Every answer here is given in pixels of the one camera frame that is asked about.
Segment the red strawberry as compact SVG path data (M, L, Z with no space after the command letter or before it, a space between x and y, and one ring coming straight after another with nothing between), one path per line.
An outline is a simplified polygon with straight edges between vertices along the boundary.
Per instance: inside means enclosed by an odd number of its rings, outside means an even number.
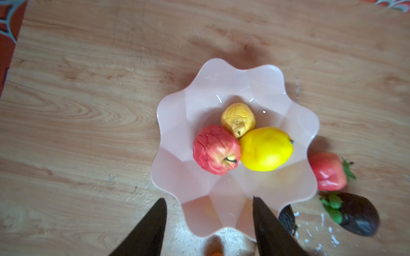
M309 156L308 161L317 179L319 191L340 191L350 180L357 179L350 169L352 162L348 162L336 154L317 153Z

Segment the pink scalloped fruit bowl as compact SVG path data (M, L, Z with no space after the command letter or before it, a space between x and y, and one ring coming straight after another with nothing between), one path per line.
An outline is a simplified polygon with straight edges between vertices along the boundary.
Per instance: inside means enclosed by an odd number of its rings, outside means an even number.
M284 132L290 153L282 165L266 172L250 168L238 138L221 126L223 112L233 103L251 109L255 131ZM160 101L157 118L160 144L152 182L179 201L189 230L198 237L234 228L254 239L254 197L278 214L317 193L308 148L319 118L290 99L276 66L241 70L211 59L190 85Z

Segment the small yellow fruit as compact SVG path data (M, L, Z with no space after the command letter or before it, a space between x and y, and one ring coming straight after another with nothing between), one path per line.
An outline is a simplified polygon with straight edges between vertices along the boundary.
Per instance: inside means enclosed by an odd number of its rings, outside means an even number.
M240 138L255 127L256 118L251 109L244 103L234 103L227 107L221 116L221 125Z

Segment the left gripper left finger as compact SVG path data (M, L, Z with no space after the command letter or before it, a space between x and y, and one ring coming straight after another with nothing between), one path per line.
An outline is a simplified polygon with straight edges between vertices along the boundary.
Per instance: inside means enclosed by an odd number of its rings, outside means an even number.
M160 198L110 256L160 256L167 204Z

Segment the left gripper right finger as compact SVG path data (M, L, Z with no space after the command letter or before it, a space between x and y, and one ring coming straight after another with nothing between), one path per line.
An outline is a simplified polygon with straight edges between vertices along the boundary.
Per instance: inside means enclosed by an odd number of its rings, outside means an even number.
M253 221L260 256L308 256L265 202L253 198Z

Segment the red apple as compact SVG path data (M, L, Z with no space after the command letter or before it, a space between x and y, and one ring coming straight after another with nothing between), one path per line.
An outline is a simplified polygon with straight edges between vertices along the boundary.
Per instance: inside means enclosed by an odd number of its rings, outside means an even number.
M241 147L232 133L219 125L211 125L196 136L193 158L205 171L222 176L238 166Z

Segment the large yellow lemon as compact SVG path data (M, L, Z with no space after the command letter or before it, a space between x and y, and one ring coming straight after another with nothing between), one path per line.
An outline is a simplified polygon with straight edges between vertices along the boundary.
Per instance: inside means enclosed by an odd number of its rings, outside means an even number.
M294 150L293 139L276 127L251 130L239 143L242 164L257 172L274 171L290 159Z

